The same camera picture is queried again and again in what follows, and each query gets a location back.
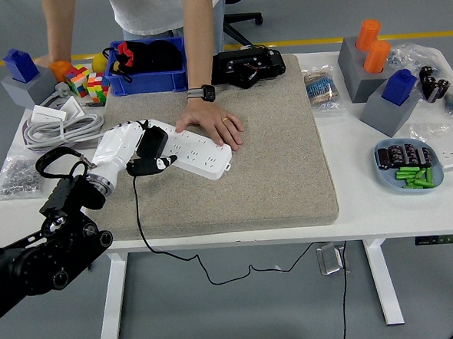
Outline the person's right hand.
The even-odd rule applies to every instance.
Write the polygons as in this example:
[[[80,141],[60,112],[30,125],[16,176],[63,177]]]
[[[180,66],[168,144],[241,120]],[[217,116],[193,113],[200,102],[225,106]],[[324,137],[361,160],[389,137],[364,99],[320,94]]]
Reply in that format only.
[[[70,62],[71,59],[63,58],[62,56],[54,56],[54,55],[52,56],[51,54],[46,54],[39,58],[36,58],[34,60],[34,63],[36,66],[49,67],[51,64],[53,64],[54,62],[58,62],[58,61]]]

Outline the person's left hand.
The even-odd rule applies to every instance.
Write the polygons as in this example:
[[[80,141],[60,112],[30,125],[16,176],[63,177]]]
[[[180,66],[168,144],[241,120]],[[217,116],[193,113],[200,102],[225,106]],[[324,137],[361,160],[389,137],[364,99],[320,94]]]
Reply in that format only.
[[[189,125],[202,127],[218,146],[227,144],[231,150],[238,150],[243,144],[243,138],[240,136],[244,131],[243,123],[237,115],[225,110],[218,103],[189,98],[185,110],[176,122],[176,132],[181,133]]]

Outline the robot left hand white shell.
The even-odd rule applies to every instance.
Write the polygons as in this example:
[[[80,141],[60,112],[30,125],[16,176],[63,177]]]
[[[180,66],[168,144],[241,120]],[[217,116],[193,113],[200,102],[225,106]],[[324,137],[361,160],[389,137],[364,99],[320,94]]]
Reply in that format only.
[[[117,184],[117,175],[122,170],[130,176],[161,173],[177,160],[175,155],[163,155],[167,141],[167,133],[150,125],[148,120],[119,124],[104,133],[88,179],[108,187]]]

